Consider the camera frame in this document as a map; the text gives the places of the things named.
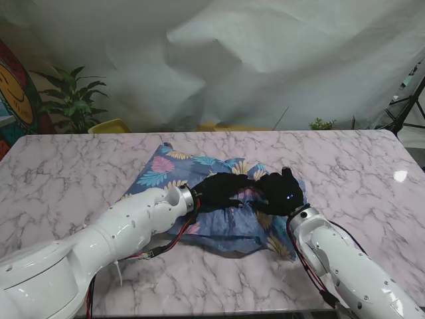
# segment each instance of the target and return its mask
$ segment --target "black tripod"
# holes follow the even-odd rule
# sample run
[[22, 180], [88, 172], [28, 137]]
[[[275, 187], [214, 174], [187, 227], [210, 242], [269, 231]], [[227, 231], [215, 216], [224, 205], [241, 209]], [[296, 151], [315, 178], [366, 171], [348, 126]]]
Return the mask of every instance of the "black tripod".
[[392, 115], [392, 113], [386, 109], [385, 112], [388, 114], [388, 116], [390, 116], [392, 123], [390, 123], [389, 125], [385, 126], [385, 128], [388, 131], [391, 131], [392, 133], [395, 134], [395, 136], [397, 136], [397, 133], [399, 133], [399, 131], [403, 128], [403, 126], [410, 126], [411, 128], [424, 128], [425, 126], [422, 125], [416, 125], [416, 124], [409, 124], [409, 123], [404, 123], [404, 121], [407, 118], [407, 115], [409, 115], [410, 111], [412, 110], [413, 106], [416, 104], [419, 107], [419, 111], [422, 114], [422, 116], [425, 119], [425, 112], [422, 109], [421, 105], [419, 104], [419, 95], [422, 93], [422, 91], [425, 88], [425, 77], [422, 79], [421, 83], [419, 84], [418, 88], [416, 89], [416, 91], [414, 92], [413, 95], [409, 96], [408, 98], [403, 98], [399, 101], [395, 101], [395, 102], [391, 102], [391, 105], [394, 104], [398, 104], [404, 101], [409, 101], [406, 106], [401, 110], [401, 112], [398, 114], [397, 117], [395, 117], [394, 115]]

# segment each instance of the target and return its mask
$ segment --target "wire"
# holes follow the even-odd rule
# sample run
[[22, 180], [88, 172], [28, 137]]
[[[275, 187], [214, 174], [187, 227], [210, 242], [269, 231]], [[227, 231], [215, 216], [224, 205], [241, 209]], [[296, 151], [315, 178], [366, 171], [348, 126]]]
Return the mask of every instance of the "wire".
[[311, 267], [308, 265], [307, 261], [305, 260], [304, 256], [300, 253], [300, 251], [298, 249], [298, 246], [297, 246], [297, 243], [295, 241], [295, 238], [294, 238], [294, 236], [291, 233], [291, 229], [290, 229], [290, 221], [291, 220], [292, 219], [288, 218], [288, 220], [286, 221], [286, 232], [288, 233], [288, 236], [289, 236], [289, 238], [290, 238], [290, 240], [292, 242], [292, 245], [294, 246], [294, 249], [295, 249], [295, 252], [296, 252], [296, 254], [298, 256], [299, 261], [303, 265], [304, 270], [306, 271], [308, 277], [310, 278], [311, 282], [314, 284], [314, 286], [316, 287], [316, 289], [318, 289], [318, 291], [320, 291], [321, 289], [323, 289], [324, 291], [328, 291], [328, 289], [326, 288], [326, 286], [324, 285], [324, 283], [313, 272], [313, 270], [311, 269]]
[[86, 297], [86, 319], [92, 319], [93, 317], [93, 299], [94, 299], [94, 282], [96, 275], [94, 275], [92, 281], [88, 285], [87, 297]]
[[183, 226], [180, 228], [180, 231], [177, 233], [177, 235], [173, 239], [171, 239], [171, 241], [168, 244], [166, 244], [165, 246], [155, 247], [146, 253], [140, 253], [138, 255], [132, 255], [132, 256], [126, 257], [123, 260], [152, 259], [153, 257], [159, 256], [160, 254], [163, 254], [169, 251], [170, 249], [172, 249], [180, 240], [180, 238], [183, 236], [185, 231], [189, 228], [190, 224], [196, 219], [198, 215], [198, 208], [200, 206], [201, 206], [201, 200], [197, 198], [197, 204], [196, 204], [195, 210], [189, 213], [190, 215], [186, 223], [183, 224]]
[[363, 247], [359, 244], [359, 242], [358, 241], [356, 241], [356, 238], [354, 238], [354, 236], [352, 236], [352, 234], [350, 234], [350, 232], [348, 232], [348, 230], [346, 230], [344, 227], [342, 227], [342, 226], [340, 226], [340, 225], [338, 225], [338, 224], [336, 224], [336, 222], [334, 222], [334, 221], [329, 221], [332, 225], [335, 225], [335, 226], [337, 226], [337, 227], [339, 227], [339, 228], [341, 228], [344, 232], [346, 232], [350, 237], [351, 237], [351, 239], [356, 243], [356, 245], [360, 248], [360, 250], [361, 251], [363, 251], [363, 253], [365, 254], [365, 255], [367, 255], [367, 253], [366, 253], [366, 251], [363, 249]]

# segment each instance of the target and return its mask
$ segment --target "smiley face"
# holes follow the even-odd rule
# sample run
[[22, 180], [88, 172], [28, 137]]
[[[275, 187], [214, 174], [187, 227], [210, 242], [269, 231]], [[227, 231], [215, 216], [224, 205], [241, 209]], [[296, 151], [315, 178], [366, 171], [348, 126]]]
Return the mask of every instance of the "smiley face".
[[21, 85], [16, 78], [0, 64], [0, 92], [10, 105], [14, 113], [27, 124], [32, 124], [34, 120], [33, 109], [25, 95]]

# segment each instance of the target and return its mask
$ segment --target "yellow leaf print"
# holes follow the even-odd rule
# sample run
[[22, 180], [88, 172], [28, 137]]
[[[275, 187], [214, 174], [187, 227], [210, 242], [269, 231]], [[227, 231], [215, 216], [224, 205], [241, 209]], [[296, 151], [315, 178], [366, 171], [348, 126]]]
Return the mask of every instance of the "yellow leaf print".
[[214, 176], [215, 174], [216, 173], [214, 173], [212, 170], [210, 170], [210, 173], [209, 173], [209, 175], [207, 177]]
[[131, 194], [125, 194], [123, 197], [121, 197], [120, 198], [120, 200], [119, 201], [122, 201], [123, 199], [126, 199], [126, 198], [128, 198], [128, 197], [130, 197], [131, 196]]
[[239, 161], [239, 163], [236, 163], [236, 165], [232, 167], [232, 173], [236, 175], [247, 174], [248, 168], [247, 168], [246, 161], [244, 160], [244, 161]]
[[187, 181], [181, 181], [180, 179], [178, 181], [173, 181], [173, 182], [168, 182], [168, 185], [164, 187], [164, 191], [169, 191], [170, 189], [172, 189], [173, 187], [177, 186], [182, 186], [184, 184], [186, 184]]
[[255, 210], [255, 216], [257, 216], [257, 221], [264, 230], [272, 224], [272, 218], [261, 211]]
[[178, 160], [186, 160], [188, 158], [191, 158], [192, 155], [181, 153], [178, 151], [170, 151], [167, 153], [168, 156], [171, 156], [172, 158], [177, 158]]
[[267, 241], [268, 241], [267, 247], [270, 250], [274, 251], [275, 253], [278, 253], [279, 255], [283, 257], [288, 257], [288, 258], [290, 257], [291, 254], [289, 250], [286, 247], [284, 247], [282, 243], [279, 242], [279, 240], [275, 236], [270, 234], [270, 236], [267, 237]]
[[266, 171], [263, 171], [262, 169], [259, 169], [254, 173], [254, 180], [258, 181], [262, 176], [266, 175]]

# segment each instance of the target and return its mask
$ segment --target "floral cloth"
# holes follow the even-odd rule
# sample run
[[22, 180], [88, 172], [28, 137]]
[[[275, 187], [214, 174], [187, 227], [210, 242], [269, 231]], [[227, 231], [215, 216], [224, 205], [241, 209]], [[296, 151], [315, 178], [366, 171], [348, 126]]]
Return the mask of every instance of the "floral cloth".
[[[167, 190], [185, 183], [193, 187], [204, 178], [219, 172], [246, 174], [255, 180], [268, 173], [262, 164], [248, 169], [243, 158], [220, 161], [177, 152], [170, 144], [163, 144], [158, 147], [124, 196], [141, 193], [150, 187]], [[305, 190], [304, 182], [299, 183]], [[286, 233], [286, 218], [253, 211], [248, 202], [260, 197], [251, 189], [241, 191], [234, 198], [241, 200], [243, 207], [199, 213], [182, 240], [222, 252], [238, 251], [248, 254], [266, 248], [294, 260], [294, 248]], [[186, 217], [180, 217], [168, 233], [176, 235], [185, 221]]]

